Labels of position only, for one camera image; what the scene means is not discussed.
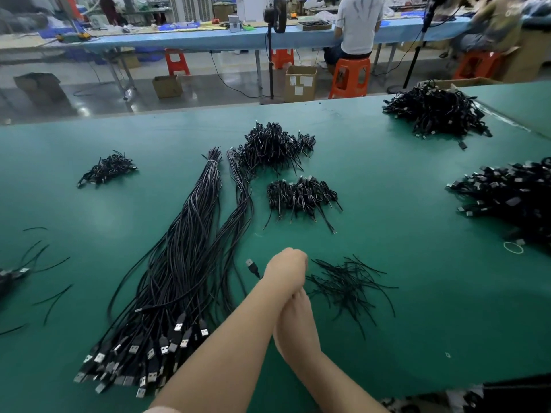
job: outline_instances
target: white paper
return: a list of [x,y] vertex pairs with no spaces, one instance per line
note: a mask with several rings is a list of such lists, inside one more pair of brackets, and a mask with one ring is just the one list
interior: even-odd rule
[[301,76],[300,77],[300,84],[304,85],[305,87],[312,87],[313,83],[313,76]]

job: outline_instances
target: tangled cable pile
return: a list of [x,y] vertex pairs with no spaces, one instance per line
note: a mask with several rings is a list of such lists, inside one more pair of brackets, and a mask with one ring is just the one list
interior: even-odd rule
[[115,150],[113,152],[106,159],[100,158],[98,164],[82,176],[77,187],[80,188],[86,183],[105,184],[119,175],[128,174],[138,169],[124,153]]
[[237,182],[236,210],[212,235],[222,187],[218,170],[222,153],[212,149],[166,234],[120,282],[107,309],[109,319],[122,286],[147,260],[134,298],[90,350],[74,381],[98,381],[97,393],[112,384],[137,385],[140,398],[150,389],[158,391],[207,338],[207,320],[215,323],[217,307],[223,314],[234,309],[228,273],[235,266],[235,250],[252,208],[249,184],[234,155],[228,152],[231,176]]
[[338,202],[337,193],[329,188],[325,181],[318,181],[313,176],[309,176],[308,178],[300,176],[296,184],[288,183],[285,180],[276,180],[268,185],[267,196],[270,205],[270,216],[264,229],[268,226],[274,210],[278,212],[278,220],[282,218],[285,210],[291,210],[292,222],[293,215],[296,216],[300,211],[303,211],[316,221],[317,209],[327,223],[329,230],[332,233],[336,233],[333,226],[327,220],[321,206],[328,204],[333,207],[331,201],[334,201],[341,211],[342,207]]
[[425,83],[396,94],[390,101],[384,100],[387,105],[383,106],[383,112],[413,121],[413,132],[417,137],[450,133],[462,138],[469,131],[491,137],[492,133],[480,120],[484,113],[474,104],[475,98],[465,96],[461,91],[445,91],[436,88],[434,83]]
[[367,287],[381,291],[390,303],[392,314],[396,317],[394,306],[383,289],[397,289],[398,287],[389,287],[377,283],[373,276],[381,276],[381,274],[386,274],[386,272],[378,271],[365,265],[354,254],[352,257],[353,258],[345,257],[344,264],[337,266],[331,265],[320,259],[315,259],[313,261],[323,269],[322,273],[324,277],[308,275],[306,279],[316,286],[313,291],[309,292],[309,295],[314,296],[322,294],[327,298],[329,306],[331,306],[331,303],[336,305],[339,308],[339,312],[335,319],[337,319],[344,310],[347,310],[360,327],[362,336],[365,340],[364,328],[359,321],[361,312],[366,312],[373,321],[373,324],[377,326],[375,319],[373,319],[370,313],[370,310],[374,309],[375,305],[368,300],[365,288]]
[[276,174],[283,167],[293,167],[302,170],[300,155],[313,151],[316,143],[314,136],[302,135],[299,132],[297,139],[283,131],[279,123],[268,123],[266,126],[256,122],[255,127],[245,135],[244,145],[239,145],[235,151],[238,166],[243,168],[247,175],[254,176],[256,171],[263,167],[272,168]]
[[507,239],[551,243],[551,157],[510,167],[482,167],[446,187],[470,197],[460,212],[494,216],[519,228]]

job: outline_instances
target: red stool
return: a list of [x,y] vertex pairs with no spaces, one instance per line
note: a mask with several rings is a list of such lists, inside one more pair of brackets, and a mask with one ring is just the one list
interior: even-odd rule
[[[176,54],[180,57],[180,60],[173,62],[170,58],[170,54]],[[176,71],[185,71],[186,75],[190,75],[189,68],[187,67],[186,58],[183,56],[182,51],[177,49],[165,49],[166,66],[169,68],[169,75],[174,75]]]
[[274,68],[276,69],[282,69],[283,65],[286,63],[291,63],[291,65],[295,64],[295,51],[293,49],[290,50],[291,53],[287,49],[278,49],[275,52],[272,52],[272,62],[274,64]]
[[[369,84],[369,69],[371,61],[365,59],[339,59],[333,75],[333,84],[329,93],[329,98],[334,96],[350,98],[350,97],[365,97],[368,94]],[[360,72],[365,70],[365,81],[359,83]],[[343,72],[341,81],[339,79],[339,71]]]
[[455,71],[453,79],[461,80],[479,76],[492,78],[502,61],[503,56],[499,52],[467,52]]

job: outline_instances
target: person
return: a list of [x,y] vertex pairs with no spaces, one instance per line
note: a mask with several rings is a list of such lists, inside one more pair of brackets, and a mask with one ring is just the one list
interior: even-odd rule
[[471,50],[506,52],[520,38],[522,27],[520,0],[492,0],[480,8],[469,30],[451,41],[455,55]]
[[275,345],[324,413],[388,413],[321,350],[308,295],[308,257],[287,248],[266,266],[238,308],[189,357],[146,413],[242,413],[272,334]]
[[324,48],[327,69],[335,73],[339,59],[368,58],[381,27],[383,0],[341,0],[335,21],[337,44]]

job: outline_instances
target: factory floor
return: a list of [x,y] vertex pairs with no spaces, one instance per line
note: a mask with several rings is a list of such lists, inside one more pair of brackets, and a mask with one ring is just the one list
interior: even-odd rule
[[[453,68],[446,68],[447,59],[440,59],[442,51],[422,49],[413,71],[409,87],[419,81],[448,79]],[[261,52],[262,91],[259,91],[254,51],[242,54],[222,52],[216,54],[186,54],[191,75],[179,77],[183,95],[160,100],[152,85],[155,76],[167,75],[166,62],[143,62],[131,69],[136,91],[130,101],[124,101],[113,81],[107,65],[94,62],[74,62],[63,59],[58,53],[0,56],[0,124],[49,122],[61,119],[116,116],[118,114],[159,112],[191,107],[227,107],[244,103],[258,103],[259,96],[269,96],[268,58]],[[386,71],[390,48],[383,48],[375,74]],[[368,93],[386,93],[391,85],[403,85],[413,52],[404,54],[396,50],[392,70],[388,75],[371,75]],[[323,51],[300,48],[295,51],[295,65],[313,65],[323,62]],[[274,71],[274,94],[283,96],[285,68]],[[65,102],[48,106],[35,106],[25,92],[15,86],[13,77],[30,72],[52,73],[67,95]],[[126,77],[124,71],[119,78]],[[540,79],[551,78],[551,69],[543,68]],[[316,98],[327,98],[331,88],[331,75],[319,68]]]

